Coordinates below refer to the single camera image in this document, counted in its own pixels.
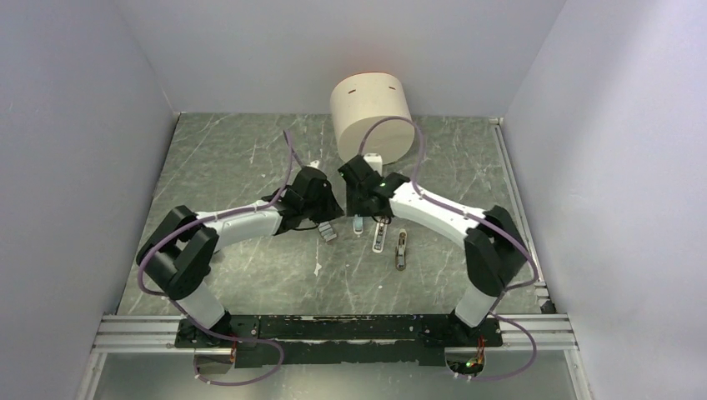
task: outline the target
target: gray wall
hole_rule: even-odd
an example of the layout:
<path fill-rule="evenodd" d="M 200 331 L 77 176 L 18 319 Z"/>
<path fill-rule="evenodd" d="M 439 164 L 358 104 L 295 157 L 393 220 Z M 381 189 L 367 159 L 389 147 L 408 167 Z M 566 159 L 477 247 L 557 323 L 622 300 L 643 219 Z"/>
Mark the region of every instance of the gray wall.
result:
<path fill-rule="evenodd" d="M 174 118 L 109 0 L 3 0 L 0 49 L 0 398 L 73 398 Z"/>
<path fill-rule="evenodd" d="M 568 0 L 504 132 L 597 400 L 707 393 L 707 7 Z"/>
<path fill-rule="evenodd" d="M 328 113 L 385 71 L 413 113 L 499 116 L 564 0 L 118 0 L 175 110 Z"/>

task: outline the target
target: gray marble tabletop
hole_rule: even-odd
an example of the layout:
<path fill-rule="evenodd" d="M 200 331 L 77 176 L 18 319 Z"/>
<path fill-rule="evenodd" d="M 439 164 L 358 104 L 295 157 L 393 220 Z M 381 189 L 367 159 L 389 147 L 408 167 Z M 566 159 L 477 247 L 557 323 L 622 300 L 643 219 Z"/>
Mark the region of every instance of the gray marble tabletop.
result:
<path fill-rule="evenodd" d="M 509 185 L 493 129 L 486 119 L 417 117 L 426 135 L 427 156 L 420 173 L 425 189 L 477 208 L 498 204 L 513 212 Z M 321 162 L 333 192 L 345 207 L 342 165 L 328 115 L 185 113 L 179 119 L 155 189 L 141 243 L 167 212 L 181 204 L 217 211 L 250 204 L 282 182 L 293 133 L 305 163 Z M 412 172 L 413 149 L 384 173 Z M 352 220 L 332 222 L 338 238 L 325 243 L 316 230 L 288 232 L 237 243 L 216 254 L 207 277 L 211 290 L 237 314 L 448 313 L 469 285 L 464 251 L 414 222 L 394 219 L 384 251 L 371 251 L 374 221 L 364 220 L 356 236 Z M 397 232 L 409 235 L 407 269 L 394 268 Z M 166 301 L 143 295 L 133 265 L 119 314 L 177 314 Z M 531 276 L 524 267 L 516 278 Z M 148 280 L 148 286 L 155 288 Z M 534 290 L 507 294 L 500 313 L 539 313 Z"/>

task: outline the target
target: cylindrical container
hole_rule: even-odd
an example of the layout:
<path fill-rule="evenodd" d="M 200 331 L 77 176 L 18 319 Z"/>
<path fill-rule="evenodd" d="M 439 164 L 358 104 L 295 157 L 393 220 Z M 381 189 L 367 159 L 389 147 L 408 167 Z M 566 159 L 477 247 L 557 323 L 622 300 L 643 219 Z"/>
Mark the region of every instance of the cylindrical container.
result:
<path fill-rule="evenodd" d="M 410 118 L 403 85 L 393 75 L 364 72 L 341 81 L 329 101 L 338 155 L 345 162 L 359 151 L 366 131 L 381 118 Z M 400 159 L 413 145 L 414 128 L 393 120 L 378 125 L 366 142 L 364 153 L 377 153 L 383 164 Z"/>

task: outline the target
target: white wall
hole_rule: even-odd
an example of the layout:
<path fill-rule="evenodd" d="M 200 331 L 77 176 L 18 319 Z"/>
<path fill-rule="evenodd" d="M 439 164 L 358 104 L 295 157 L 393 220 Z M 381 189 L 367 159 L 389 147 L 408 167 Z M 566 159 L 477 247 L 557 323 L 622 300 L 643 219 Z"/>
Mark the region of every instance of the white wall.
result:
<path fill-rule="evenodd" d="M 385 71 L 413 113 L 503 115 L 564 0 L 118 0 L 174 109 L 328 113 Z"/>
<path fill-rule="evenodd" d="M 109 0 L 0 2 L 0 398 L 73 398 L 173 114 Z"/>
<path fill-rule="evenodd" d="M 707 7 L 568 0 L 504 132 L 597 400 L 707 396 Z"/>

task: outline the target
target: white cylinder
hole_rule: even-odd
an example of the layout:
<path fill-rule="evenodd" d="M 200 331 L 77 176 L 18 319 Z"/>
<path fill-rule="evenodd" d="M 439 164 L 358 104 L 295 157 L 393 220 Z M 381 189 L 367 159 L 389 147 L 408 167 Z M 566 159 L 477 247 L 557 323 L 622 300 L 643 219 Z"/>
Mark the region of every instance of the white cylinder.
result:
<path fill-rule="evenodd" d="M 403 84 L 383 72 L 364 72 L 341 81 L 332 91 L 329 106 L 338 155 L 345 162 L 359 152 L 366 131 L 381 118 L 410 118 Z M 399 160 L 415 138 L 414 128 L 393 120 L 378 125 L 366 142 L 364 153 L 377 153 L 383 164 Z"/>

